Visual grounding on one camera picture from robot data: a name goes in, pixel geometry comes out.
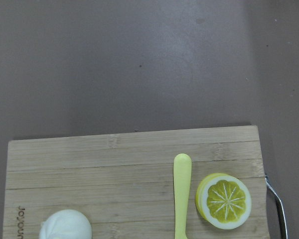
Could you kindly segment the bamboo cutting board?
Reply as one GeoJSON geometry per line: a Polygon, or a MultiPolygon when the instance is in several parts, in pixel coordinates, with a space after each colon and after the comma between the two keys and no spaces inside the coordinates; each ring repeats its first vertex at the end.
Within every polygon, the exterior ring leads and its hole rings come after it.
{"type": "Polygon", "coordinates": [[[53,213],[74,209],[95,239],[174,237],[173,161],[192,160],[186,233],[190,239],[267,239],[266,183],[256,126],[230,126],[13,140],[8,144],[3,238],[36,239],[53,213]],[[239,178],[251,215],[221,230],[195,207],[207,175],[239,178]]]}

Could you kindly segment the yellow plastic knife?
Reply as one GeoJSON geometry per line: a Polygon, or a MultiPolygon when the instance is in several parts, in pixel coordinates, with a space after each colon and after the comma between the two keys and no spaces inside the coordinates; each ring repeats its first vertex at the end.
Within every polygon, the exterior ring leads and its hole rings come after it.
{"type": "Polygon", "coordinates": [[[186,220],[191,183],[191,158],[185,154],[178,154],[173,163],[174,211],[175,211],[175,239],[186,239],[186,220]]]}

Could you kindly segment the thick lemon half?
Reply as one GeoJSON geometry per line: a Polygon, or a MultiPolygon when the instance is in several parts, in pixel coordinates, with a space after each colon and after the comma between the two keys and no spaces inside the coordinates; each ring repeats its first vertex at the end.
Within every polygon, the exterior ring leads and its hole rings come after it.
{"type": "Polygon", "coordinates": [[[222,230],[240,227],[252,209],[249,189],[238,178],[225,173],[212,173],[202,179],[195,204],[203,219],[222,230]]]}

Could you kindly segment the white steamed bun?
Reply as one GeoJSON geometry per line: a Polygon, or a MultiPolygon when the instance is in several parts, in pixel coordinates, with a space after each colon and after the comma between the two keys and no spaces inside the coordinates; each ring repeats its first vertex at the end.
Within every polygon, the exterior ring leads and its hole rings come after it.
{"type": "Polygon", "coordinates": [[[77,210],[61,210],[41,224],[39,239],[91,239],[92,226],[77,210]]]}

